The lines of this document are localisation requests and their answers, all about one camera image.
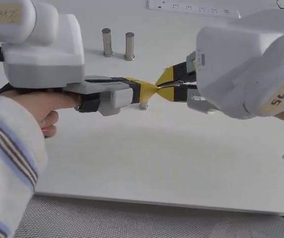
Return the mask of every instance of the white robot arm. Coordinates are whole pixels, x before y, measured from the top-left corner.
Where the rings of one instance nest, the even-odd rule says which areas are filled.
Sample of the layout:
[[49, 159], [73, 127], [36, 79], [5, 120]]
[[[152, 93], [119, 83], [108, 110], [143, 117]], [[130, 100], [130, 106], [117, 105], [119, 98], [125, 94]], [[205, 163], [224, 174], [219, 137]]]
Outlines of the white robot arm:
[[284, 111], [284, 9], [261, 11], [197, 35], [196, 53], [187, 57], [196, 69], [197, 89], [188, 106], [223, 112], [236, 119], [270, 117]]
[[84, 52], [74, 15], [59, 14], [50, 4], [0, 0], [0, 42], [4, 72], [16, 89], [61, 89], [78, 93], [78, 111], [118, 114], [139, 103], [139, 88], [125, 78], [84, 75]]

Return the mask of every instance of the electrical outlet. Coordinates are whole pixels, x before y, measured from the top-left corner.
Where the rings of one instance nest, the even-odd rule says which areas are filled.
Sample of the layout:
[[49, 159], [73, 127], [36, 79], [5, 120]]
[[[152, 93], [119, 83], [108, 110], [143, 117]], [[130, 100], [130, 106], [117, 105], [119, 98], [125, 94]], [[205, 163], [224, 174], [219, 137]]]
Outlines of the electrical outlet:
[[230, 7], [212, 7], [205, 5], [189, 4], [177, 1], [167, 0], [148, 0], [147, 8], [150, 10], [170, 11], [188, 14], [201, 14], [210, 16], [224, 16], [231, 18], [240, 18], [239, 11]]

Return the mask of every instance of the striped sleeve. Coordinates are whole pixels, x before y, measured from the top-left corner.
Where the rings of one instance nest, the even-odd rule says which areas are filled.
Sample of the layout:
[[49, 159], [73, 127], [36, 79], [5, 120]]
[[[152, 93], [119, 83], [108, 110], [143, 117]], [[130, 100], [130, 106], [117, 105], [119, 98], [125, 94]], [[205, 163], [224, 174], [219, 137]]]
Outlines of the striped sleeve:
[[44, 136], [34, 117], [0, 96], [0, 238], [13, 237], [46, 164]]

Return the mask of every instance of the white tabletop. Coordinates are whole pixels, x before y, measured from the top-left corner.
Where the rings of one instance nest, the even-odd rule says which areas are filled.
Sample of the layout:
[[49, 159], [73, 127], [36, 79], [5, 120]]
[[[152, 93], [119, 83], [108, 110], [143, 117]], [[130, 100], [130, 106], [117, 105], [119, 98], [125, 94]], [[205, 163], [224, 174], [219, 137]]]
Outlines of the white tabletop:
[[[149, 82], [185, 61], [200, 27], [221, 21], [146, 10], [143, 0], [50, 2], [78, 18], [87, 74]], [[109, 59], [102, 56], [105, 27], [115, 51]], [[127, 62], [130, 31], [136, 59]], [[159, 97], [147, 111], [132, 106], [111, 117], [73, 110], [60, 115], [38, 193], [284, 214], [284, 122], [208, 116]]]

